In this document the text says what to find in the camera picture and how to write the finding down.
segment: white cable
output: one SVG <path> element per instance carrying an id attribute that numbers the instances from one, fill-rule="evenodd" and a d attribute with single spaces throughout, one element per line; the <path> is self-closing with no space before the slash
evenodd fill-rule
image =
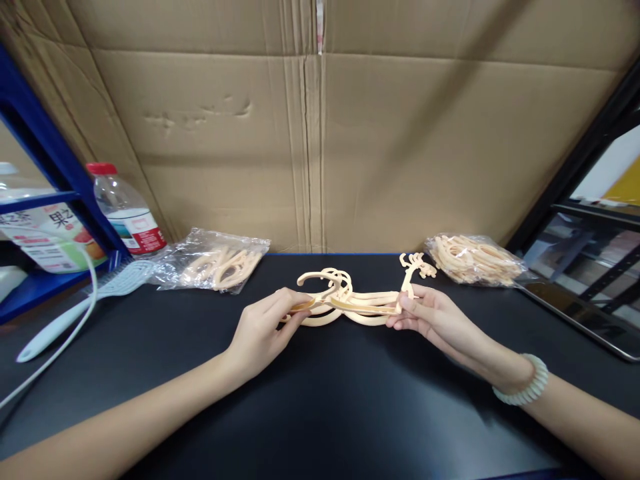
<path id="1" fill-rule="evenodd" d="M 96 304 L 96 302 L 98 300 L 98 278 L 97 278 L 97 276 L 95 274 L 95 268 L 93 266 L 93 260 L 90 258 L 89 254 L 87 253 L 87 250 L 86 250 L 84 244 L 75 242 L 73 240 L 69 240 L 67 238 L 64 238 L 62 235 L 59 235 L 57 233 L 46 231 L 46 230 L 41 230 L 41 229 L 35 229 L 35 228 L 30 228 L 30 227 L 14 227 L 14 226 L 2 225 L 2 230 L 4 230 L 4 229 L 31 230 L 31 231 L 38 232 L 38 233 L 45 233 L 46 235 L 50 235 L 50 236 L 53 236 L 53 237 L 58 237 L 59 239 L 62 239 L 65 242 L 69 242 L 69 243 L 75 245 L 76 248 L 78 248 L 78 250 L 80 251 L 80 253 L 82 253 L 82 255 L 84 256 L 84 258 L 85 258 L 85 260 L 87 262 L 87 266 L 88 266 L 89 272 L 91 274 L 91 284 L 93 286 L 93 291 L 91 292 L 91 296 L 90 296 L 91 303 L 89 304 L 89 308 L 87 309 L 87 312 L 85 313 L 85 316 L 82 317 L 82 320 L 80 320 L 80 322 L 78 323 L 76 328 L 73 329 L 73 331 L 69 335 L 69 338 L 67 338 L 67 340 L 62 345 L 60 345 L 60 348 L 58 348 L 58 350 L 55 351 L 55 353 L 49 358 L 49 360 L 44 362 L 42 364 L 42 366 L 40 368 L 38 368 L 38 370 L 36 370 L 28 379 L 26 379 L 24 382 L 22 382 L 22 385 L 20 385 L 18 388 L 16 388 L 16 390 L 12 391 L 7 396 L 7 398 L 5 398 L 4 400 L 2 400 L 2 402 L 0 402 L 0 409 L 2 409 L 6 404 L 8 404 L 11 400 L 13 400 L 16 397 L 16 395 L 18 395 L 20 392 L 22 392 L 22 390 L 27 388 L 27 386 L 32 381 L 34 381 L 36 378 L 38 378 L 40 376 L 40 374 L 42 374 L 42 372 L 44 372 L 44 370 L 46 370 L 50 366 L 50 364 L 52 364 L 56 360 L 56 358 L 58 358 L 60 356 L 60 354 L 62 354 L 62 352 L 64 352 L 64 350 L 73 341 L 73 339 L 76 337 L 76 335 L 78 334 L 80 329 L 83 327 L 83 325 L 85 324 L 85 322 L 87 321 L 87 319 L 91 315 L 91 312 L 93 311 L 93 308 L 95 307 L 95 304 Z"/>

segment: bracelet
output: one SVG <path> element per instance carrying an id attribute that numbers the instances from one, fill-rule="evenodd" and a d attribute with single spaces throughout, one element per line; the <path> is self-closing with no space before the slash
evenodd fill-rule
<path id="1" fill-rule="evenodd" d="M 522 356 L 527 360 L 530 360 L 535 368 L 533 380 L 531 380 L 531 383 L 527 388 L 513 395 L 505 395 L 496 387 L 493 387 L 493 392 L 500 401 L 507 405 L 514 405 L 516 407 L 526 405 L 537 400 L 538 397 L 542 395 L 542 392 L 544 392 L 545 387 L 547 386 L 547 380 L 549 379 L 549 370 L 542 360 L 535 355 L 530 355 L 529 353 L 523 353 Z"/>

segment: yellow object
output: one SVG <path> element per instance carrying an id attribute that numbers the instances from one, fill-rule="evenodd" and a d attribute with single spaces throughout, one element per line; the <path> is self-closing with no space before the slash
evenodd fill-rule
<path id="1" fill-rule="evenodd" d="M 605 198 L 640 206 L 640 157 L 636 158 L 627 171 L 606 192 Z"/>

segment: juice bottle label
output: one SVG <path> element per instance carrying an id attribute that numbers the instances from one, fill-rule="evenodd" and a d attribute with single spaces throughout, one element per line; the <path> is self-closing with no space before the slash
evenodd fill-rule
<path id="1" fill-rule="evenodd" d="M 2 229 L 2 226 L 30 227 L 42 230 Z M 69 241 L 83 243 L 94 265 L 105 260 L 105 254 L 66 203 L 56 203 L 29 210 L 0 215 L 0 231 L 20 246 L 44 270 L 67 273 L 86 270 L 87 262 L 76 246 L 48 235 L 55 232 Z"/>
<path id="2" fill-rule="evenodd" d="M 132 255 L 141 255 L 164 248 L 167 244 L 150 212 L 131 217 L 108 217 Z"/>

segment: hand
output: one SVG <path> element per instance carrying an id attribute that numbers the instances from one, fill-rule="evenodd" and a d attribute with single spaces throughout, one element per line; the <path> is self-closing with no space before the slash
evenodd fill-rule
<path id="1" fill-rule="evenodd" d="M 298 312 L 280 330 L 276 330 L 276 327 L 294 305 L 309 300 L 311 297 L 305 293 L 283 288 L 242 311 L 233 340 L 224 356 L 244 381 L 262 372 L 285 349 L 311 312 Z"/>
<path id="2" fill-rule="evenodd" d="M 531 362 L 482 332 L 444 293 L 415 284 L 413 292 L 417 299 L 400 294 L 403 310 L 387 320 L 389 328 L 420 333 L 508 395 L 526 388 L 534 373 Z"/>

